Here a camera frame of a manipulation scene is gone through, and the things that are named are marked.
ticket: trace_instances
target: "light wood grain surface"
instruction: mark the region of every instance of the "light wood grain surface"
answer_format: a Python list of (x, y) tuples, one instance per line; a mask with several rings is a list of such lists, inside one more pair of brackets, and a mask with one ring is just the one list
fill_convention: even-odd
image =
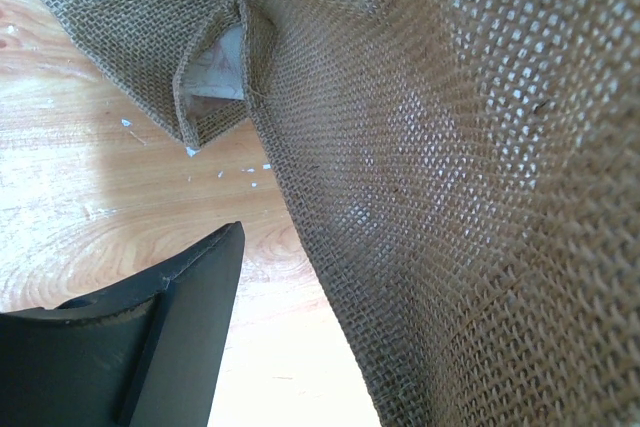
[(210, 425), (379, 425), (265, 164), (250, 123), (189, 157), (39, 0), (0, 0), (0, 310), (54, 307), (241, 220)]

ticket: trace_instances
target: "black plastic object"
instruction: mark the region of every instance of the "black plastic object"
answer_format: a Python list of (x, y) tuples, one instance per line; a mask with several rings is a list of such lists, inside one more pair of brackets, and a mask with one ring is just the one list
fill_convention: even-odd
[(243, 250), (227, 225), (57, 309), (0, 314), (0, 426), (206, 426)]

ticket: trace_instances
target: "wooden surface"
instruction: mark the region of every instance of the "wooden surface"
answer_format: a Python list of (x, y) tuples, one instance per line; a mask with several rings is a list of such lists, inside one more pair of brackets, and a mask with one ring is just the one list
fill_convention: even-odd
[(38, 0), (0, 0), (0, 115), (1, 311), (54, 307), (241, 220), (210, 424), (379, 425), (250, 123), (189, 157)]

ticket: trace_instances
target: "burlap sack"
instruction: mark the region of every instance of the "burlap sack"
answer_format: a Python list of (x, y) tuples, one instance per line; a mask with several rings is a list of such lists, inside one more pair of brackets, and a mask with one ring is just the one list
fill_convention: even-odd
[(44, 1), (175, 138), (253, 119), (385, 425), (638, 418), (640, 0)]

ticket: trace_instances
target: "brown woven fabric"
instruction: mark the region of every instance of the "brown woven fabric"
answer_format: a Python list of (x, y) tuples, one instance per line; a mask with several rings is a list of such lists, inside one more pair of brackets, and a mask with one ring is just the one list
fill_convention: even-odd
[(249, 113), (384, 424), (638, 418), (640, 0), (44, 1), (177, 139)]

